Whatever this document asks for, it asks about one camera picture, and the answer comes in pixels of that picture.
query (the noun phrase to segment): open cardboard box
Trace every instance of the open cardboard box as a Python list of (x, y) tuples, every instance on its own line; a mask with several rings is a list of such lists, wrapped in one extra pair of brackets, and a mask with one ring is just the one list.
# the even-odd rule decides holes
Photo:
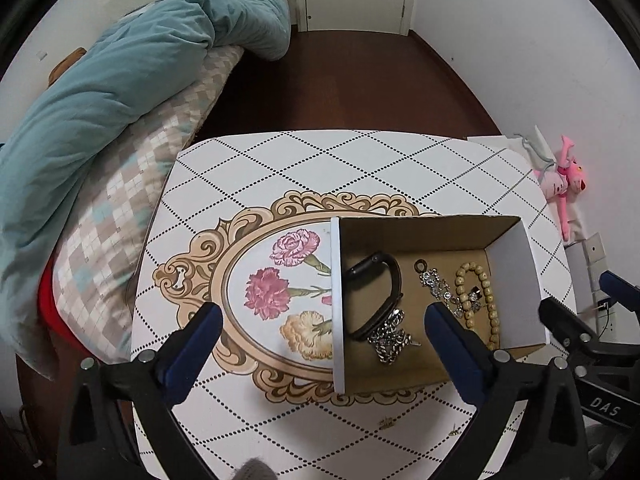
[[(367, 342), (345, 337), (361, 327), (389, 295), (385, 270), (355, 290), (342, 290), (342, 272), (376, 251), (396, 258), (402, 274), (404, 311), (401, 327), (421, 344), (407, 346), (391, 365), (378, 361)], [(424, 259), (436, 267), (455, 294), (455, 274), (461, 264), (477, 262), (491, 280), (500, 319), (500, 347), (514, 358), (549, 343), (538, 319), (542, 289), (529, 235), (515, 216), (350, 217), (331, 219), (334, 389), (339, 394), (402, 390), (449, 379), (424, 333), (424, 311), (436, 301), (422, 287), (414, 263)], [(479, 286), (466, 274), (466, 291)], [(475, 331), (487, 343), (490, 324), (485, 307), (475, 314)]]

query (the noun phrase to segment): teal blanket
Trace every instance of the teal blanket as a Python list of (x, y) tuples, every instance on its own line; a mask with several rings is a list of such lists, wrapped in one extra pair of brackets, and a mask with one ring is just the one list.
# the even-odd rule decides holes
[(0, 150), (0, 335), (27, 364), (56, 374), (36, 292), (94, 156), (190, 85), (207, 49), (276, 60), (289, 38), (287, 0), (163, 0), (107, 30), (29, 108)]

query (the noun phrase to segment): wall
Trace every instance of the wall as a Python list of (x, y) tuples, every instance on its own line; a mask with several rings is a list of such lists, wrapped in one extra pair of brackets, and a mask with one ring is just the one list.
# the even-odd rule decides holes
[(104, 9), (109, 1), (58, 0), (34, 28), (0, 81), (0, 142), (46, 89), (53, 67), (77, 47), (89, 48), (111, 25)]
[(561, 134), (576, 142), (588, 231), (640, 283), (640, 71), (600, 13), (588, 0), (415, 0), (412, 28), (503, 133), (537, 124), (554, 149)]

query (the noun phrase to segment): pink panther plush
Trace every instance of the pink panther plush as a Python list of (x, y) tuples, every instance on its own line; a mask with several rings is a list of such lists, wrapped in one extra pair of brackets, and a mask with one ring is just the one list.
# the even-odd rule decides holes
[(557, 169), (545, 173), (535, 172), (547, 201), (555, 196), (558, 197), (558, 215), (562, 239), (565, 242), (569, 241), (569, 220), (566, 212), (567, 193), (571, 191), (578, 194), (587, 187), (582, 166), (578, 164), (574, 156), (569, 156), (569, 150), (574, 146), (575, 143), (569, 137), (562, 136), (562, 151)]

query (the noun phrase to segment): blue gripper pad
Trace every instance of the blue gripper pad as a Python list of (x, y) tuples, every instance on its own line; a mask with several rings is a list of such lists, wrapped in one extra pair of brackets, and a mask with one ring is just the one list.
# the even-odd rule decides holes
[(626, 282), (610, 270), (605, 270), (598, 280), (600, 290), (611, 296), (631, 312), (640, 312), (640, 288)]
[(181, 348), (177, 349), (170, 362), (156, 369), (158, 380), (163, 386), (162, 396), (168, 406), (184, 402), (189, 395), (200, 370), (222, 334), (222, 320), (219, 306), (204, 303), (187, 326), (177, 332), (185, 338), (181, 341)]
[(424, 313), (424, 331), (438, 353), (462, 400), (479, 408), (484, 403), (494, 368), (490, 352), (471, 330), (465, 330), (442, 303)]

